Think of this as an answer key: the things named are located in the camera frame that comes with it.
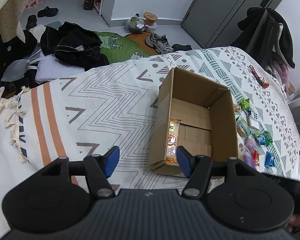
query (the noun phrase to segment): door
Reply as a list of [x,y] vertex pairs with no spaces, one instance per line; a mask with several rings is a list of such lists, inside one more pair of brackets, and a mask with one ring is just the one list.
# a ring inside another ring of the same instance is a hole
[[226,25],[222,25],[218,28],[216,33],[212,36],[207,46],[221,47],[229,46],[236,38],[242,33],[237,23],[247,17],[247,10],[250,7],[264,7],[266,8],[272,0],[245,0],[237,11],[232,11],[229,15],[233,15],[231,18],[226,19],[228,22]]
[[203,48],[230,45],[241,33],[237,23],[250,7],[272,0],[195,0],[181,26]]

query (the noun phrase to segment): cartoon print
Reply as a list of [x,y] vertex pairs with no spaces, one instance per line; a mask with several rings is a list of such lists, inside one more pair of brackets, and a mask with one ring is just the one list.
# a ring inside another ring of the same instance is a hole
[[105,49],[122,49],[123,46],[122,45],[117,45],[116,41],[117,39],[121,39],[120,37],[114,37],[114,36],[99,36],[102,44],[101,44],[101,48],[105,48]]
[[136,52],[132,52],[130,59],[140,59],[142,57],[143,55],[141,55],[139,52],[136,51]]

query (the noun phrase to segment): green candy wrapper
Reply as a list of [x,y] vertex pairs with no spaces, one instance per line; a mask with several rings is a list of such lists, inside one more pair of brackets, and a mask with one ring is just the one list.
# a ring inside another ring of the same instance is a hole
[[271,134],[268,131],[264,131],[263,133],[255,133],[255,138],[258,143],[261,145],[269,146],[270,143],[273,143]]
[[242,110],[251,110],[250,108],[250,99],[247,98],[247,99],[241,99],[240,100],[240,105],[241,105],[241,109]]
[[271,134],[268,131],[264,131],[263,135],[265,136],[266,139],[266,146],[269,146],[270,143],[273,143]]

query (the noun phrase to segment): black coat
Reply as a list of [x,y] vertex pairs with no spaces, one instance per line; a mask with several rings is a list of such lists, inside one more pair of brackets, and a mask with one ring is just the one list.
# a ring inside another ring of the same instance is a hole
[[[293,44],[288,25],[283,17],[273,9],[258,7],[249,8],[247,11],[247,17],[244,20],[238,22],[238,27],[240,30],[242,30],[242,33],[231,44],[231,46],[240,48],[242,50],[247,49],[265,10],[267,10],[268,13],[268,21],[272,21],[277,24],[283,24],[282,33],[279,39],[279,48],[290,67],[295,68],[295,63],[293,62]],[[254,48],[255,51],[249,53],[252,57],[256,57],[255,55],[258,54],[258,50],[260,50],[262,41],[264,40],[264,38],[267,38],[265,37],[265,28],[263,28],[263,30],[259,34],[259,37],[260,39],[256,41],[257,45]]]

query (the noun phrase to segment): cardboard box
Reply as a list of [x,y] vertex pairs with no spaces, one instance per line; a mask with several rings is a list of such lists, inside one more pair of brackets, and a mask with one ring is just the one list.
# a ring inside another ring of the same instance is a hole
[[159,89],[157,118],[149,155],[151,170],[177,175],[165,163],[170,119],[181,119],[177,146],[215,161],[238,156],[233,101],[228,87],[181,68],[172,68]]

